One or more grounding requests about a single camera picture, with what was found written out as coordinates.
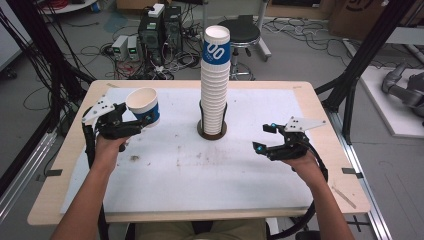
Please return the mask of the aluminium floor rail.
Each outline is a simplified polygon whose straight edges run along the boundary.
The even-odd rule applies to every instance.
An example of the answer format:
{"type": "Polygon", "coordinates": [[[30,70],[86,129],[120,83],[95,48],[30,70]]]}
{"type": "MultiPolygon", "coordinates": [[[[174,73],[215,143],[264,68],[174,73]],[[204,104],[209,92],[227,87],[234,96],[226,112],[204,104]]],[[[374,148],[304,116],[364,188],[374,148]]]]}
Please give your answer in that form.
{"type": "Polygon", "coordinates": [[[359,158],[354,150],[354,147],[348,143],[345,137],[342,134],[343,121],[341,120],[338,113],[327,113],[327,116],[335,130],[335,133],[338,137],[339,142],[347,159],[349,160],[352,168],[354,169],[354,175],[359,180],[359,184],[364,191],[364,194],[370,204],[370,210],[366,213],[368,223],[371,226],[373,235],[377,240],[392,240],[391,233],[388,229],[388,226],[384,220],[384,217],[379,209],[378,203],[374,197],[372,189],[367,181],[366,175],[363,171],[359,158]]]}
{"type": "Polygon", "coordinates": [[[57,139],[57,133],[45,133],[40,140],[32,141],[32,146],[23,157],[23,165],[12,178],[10,185],[0,197],[0,225],[5,221],[37,169],[44,161],[57,139]]]}

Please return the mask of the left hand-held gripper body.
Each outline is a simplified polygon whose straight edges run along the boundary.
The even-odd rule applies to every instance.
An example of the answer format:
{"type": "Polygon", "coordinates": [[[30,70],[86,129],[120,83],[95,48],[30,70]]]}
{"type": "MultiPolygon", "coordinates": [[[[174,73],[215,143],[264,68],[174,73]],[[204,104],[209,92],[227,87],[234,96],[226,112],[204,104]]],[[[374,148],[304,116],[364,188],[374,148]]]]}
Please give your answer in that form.
{"type": "Polygon", "coordinates": [[[123,115],[115,110],[116,105],[106,95],[102,95],[82,116],[84,132],[89,128],[88,123],[92,122],[92,129],[106,139],[115,140],[139,134],[143,129],[140,123],[137,120],[125,122],[123,115]]]}

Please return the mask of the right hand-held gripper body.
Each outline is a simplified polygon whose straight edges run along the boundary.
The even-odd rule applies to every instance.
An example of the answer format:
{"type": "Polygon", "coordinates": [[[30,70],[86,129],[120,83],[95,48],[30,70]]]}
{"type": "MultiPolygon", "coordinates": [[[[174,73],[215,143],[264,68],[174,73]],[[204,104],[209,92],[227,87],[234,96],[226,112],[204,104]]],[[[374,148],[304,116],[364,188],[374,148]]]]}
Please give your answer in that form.
{"type": "Polygon", "coordinates": [[[271,161],[297,159],[304,156],[310,148],[306,131],[324,126],[325,120],[306,119],[292,116],[285,126],[284,144],[268,147],[271,161]]]}

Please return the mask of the white foam mat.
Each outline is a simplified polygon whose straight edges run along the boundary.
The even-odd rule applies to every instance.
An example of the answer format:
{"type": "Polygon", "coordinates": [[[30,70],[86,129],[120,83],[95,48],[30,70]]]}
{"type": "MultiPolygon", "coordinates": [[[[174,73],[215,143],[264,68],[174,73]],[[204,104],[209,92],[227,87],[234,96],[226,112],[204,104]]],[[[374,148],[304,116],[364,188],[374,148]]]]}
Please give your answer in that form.
{"type": "Polygon", "coordinates": [[[131,137],[119,154],[104,198],[106,212],[300,209],[311,203],[307,186],[288,165],[253,148],[282,144],[281,135],[262,127],[301,116],[293,91],[228,90],[227,132],[215,141],[197,132],[199,90],[157,93],[159,122],[131,137]]]}

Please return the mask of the black round stool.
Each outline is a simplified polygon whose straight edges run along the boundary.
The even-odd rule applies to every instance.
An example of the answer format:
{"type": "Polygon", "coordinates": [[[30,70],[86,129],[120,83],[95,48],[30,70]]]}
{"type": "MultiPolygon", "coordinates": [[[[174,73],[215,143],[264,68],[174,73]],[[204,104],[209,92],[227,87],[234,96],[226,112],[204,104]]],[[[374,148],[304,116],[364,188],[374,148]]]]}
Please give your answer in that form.
{"type": "Polygon", "coordinates": [[[232,48],[230,79],[239,80],[246,77],[248,80],[254,80],[254,74],[251,69],[239,62],[239,50],[244,49],[247,56],[251,56],[250,47],[255,46],[261,40],[260,30],[253,23],[250,16],[239,16],[236,19],[226,19],[219,23],[230,31],[230,45],[232,48]]]}

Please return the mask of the person's khaki trousers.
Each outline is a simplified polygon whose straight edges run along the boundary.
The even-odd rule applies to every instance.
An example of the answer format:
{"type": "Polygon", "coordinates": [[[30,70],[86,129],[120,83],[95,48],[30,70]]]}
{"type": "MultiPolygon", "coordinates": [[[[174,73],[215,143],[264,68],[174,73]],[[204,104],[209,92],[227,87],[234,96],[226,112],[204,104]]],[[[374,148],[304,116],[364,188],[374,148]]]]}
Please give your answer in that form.
{"type": "Polygon", "coordinates": [[[141,223],[136,240],[267,240],[264,219],[141,223]]]}

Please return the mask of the white power supply unit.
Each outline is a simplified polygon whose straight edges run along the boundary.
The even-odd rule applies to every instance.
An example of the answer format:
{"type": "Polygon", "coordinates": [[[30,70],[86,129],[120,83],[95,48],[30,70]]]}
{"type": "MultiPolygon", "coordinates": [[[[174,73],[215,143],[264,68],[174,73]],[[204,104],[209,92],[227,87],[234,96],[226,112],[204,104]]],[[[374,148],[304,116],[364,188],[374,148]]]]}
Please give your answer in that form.
{"type": "Polygon", "coordinates": [[[128,37],[127,49],[129,58],[132,61],[138,61],[140,59],[138,38],[136,36],[128,37]]]}
{"type": "Polygon", "coordinates": [[[124,61],[128,56],[128,37],[119,36],[112,44],[112,50],[117,61],[124,61]]]}

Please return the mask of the white box on tower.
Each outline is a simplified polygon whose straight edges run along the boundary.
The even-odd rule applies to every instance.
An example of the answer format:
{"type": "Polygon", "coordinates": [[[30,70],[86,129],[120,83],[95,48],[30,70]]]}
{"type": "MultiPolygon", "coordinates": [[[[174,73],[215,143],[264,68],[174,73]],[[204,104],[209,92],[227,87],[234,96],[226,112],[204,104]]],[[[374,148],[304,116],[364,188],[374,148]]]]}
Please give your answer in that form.
{"type": "Polygon", "coordinates": [[[149,17],[158,18],[165,9],[165,5],[161,3],[155,3],[151,10],[148,11],[149,17]]]}

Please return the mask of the black wire cup holder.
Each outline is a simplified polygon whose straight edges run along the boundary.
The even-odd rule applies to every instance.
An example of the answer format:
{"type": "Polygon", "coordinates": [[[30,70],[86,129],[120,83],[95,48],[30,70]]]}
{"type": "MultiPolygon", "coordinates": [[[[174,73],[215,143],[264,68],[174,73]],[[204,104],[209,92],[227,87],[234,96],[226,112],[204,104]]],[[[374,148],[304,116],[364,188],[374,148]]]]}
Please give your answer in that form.
{"type": "Polygon", "coordinates": [[[202,102],[199,102],[199,108],[201,118],[197,123],[198,134],[206,140],[218,140],[224,137],[227,133],[227,124],[225,122],[227,107],[224,107],[223,113],[219,115],[215,126],[211,126],[211,117],[206,114],[202,102]]]}

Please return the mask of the blue banded paper cup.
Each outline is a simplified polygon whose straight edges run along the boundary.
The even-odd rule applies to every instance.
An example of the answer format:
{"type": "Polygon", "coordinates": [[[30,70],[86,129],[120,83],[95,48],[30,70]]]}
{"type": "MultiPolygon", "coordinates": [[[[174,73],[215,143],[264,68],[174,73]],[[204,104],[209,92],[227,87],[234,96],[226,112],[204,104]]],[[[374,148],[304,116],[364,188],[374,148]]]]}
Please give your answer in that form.
{"type": "Polygon", "coordinates": [[[157,124],[159,123],[159,102],[158,94],[155,89],[147,87],[137,89],[127,96],[125,103],[134,116],[135,114],[154,112],[157,117],[157,124]]]}

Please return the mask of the white platform board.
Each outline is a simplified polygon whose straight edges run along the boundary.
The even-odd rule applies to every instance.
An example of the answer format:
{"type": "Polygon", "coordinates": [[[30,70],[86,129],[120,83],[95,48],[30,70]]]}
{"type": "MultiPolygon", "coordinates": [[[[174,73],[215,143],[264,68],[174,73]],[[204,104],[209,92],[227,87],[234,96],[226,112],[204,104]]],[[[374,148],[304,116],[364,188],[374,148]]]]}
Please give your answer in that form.
{"type": "Polygon", "coordinates": [[[393,136],[424,139],[424,118],[414,114],[400,99],[381,90],[383,79],[390,71],[391,67],[369,66],[361,76],[362,84],[393,136]]]}

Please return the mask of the black computer tower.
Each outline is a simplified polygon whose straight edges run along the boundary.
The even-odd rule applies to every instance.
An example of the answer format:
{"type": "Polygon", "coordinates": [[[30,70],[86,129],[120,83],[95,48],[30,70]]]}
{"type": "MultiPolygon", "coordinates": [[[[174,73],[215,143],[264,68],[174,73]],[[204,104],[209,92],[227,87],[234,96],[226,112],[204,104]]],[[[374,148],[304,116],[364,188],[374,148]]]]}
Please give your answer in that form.
{"type": "Polygon", "coordinates": [[[164,11],[164,50],[170,50],[173,53],[180,52],[182,47],[181,35],[181,7],[168,6],[164,11]]]}
{"type": "Polygon", "coordinates": [[[143,15],[138,28],[138,34],[145,61],[155,65],[162,65],[162,46],[164,43],[162,20],[143,15]]]}

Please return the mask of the tall stack of paper cups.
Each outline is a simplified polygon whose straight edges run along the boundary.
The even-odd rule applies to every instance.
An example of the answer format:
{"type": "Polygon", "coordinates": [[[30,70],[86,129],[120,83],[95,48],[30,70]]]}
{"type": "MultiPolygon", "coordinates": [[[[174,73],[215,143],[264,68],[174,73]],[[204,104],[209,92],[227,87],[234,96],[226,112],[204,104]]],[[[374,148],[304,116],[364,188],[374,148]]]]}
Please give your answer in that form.
{"type": "Polygon", "coordinates": [[[201,60],[202,130],[208,135],[222,131],[227,106],[230,71],[230,31],[220,25],[205,30],[201,60]]]}

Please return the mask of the person's right hand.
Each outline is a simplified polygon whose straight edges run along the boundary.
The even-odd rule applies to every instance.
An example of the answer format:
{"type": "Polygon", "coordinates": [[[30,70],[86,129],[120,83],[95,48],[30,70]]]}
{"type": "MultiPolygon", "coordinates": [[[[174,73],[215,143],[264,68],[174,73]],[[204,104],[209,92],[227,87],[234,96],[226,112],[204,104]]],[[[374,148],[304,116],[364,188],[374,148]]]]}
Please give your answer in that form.
{"type": "Polygon", "coordinates": [[[309,188],[325,182],[313,155],[307,154],[298,159],[284,160],[284,163],[291,166],[309,188]]]}

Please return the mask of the person's left hand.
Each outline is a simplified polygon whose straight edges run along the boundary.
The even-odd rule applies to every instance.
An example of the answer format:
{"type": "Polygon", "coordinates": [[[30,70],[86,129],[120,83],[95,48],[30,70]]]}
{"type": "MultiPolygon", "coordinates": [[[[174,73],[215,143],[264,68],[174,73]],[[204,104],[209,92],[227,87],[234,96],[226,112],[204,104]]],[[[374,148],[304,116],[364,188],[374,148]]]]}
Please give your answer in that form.
{"type": "Polygon", "coordinates": [[[114,169],[120,146],[126,142],[127,138],[110,140],[99,135],[96,140],[94,165],[101,169],[114,169]]]}

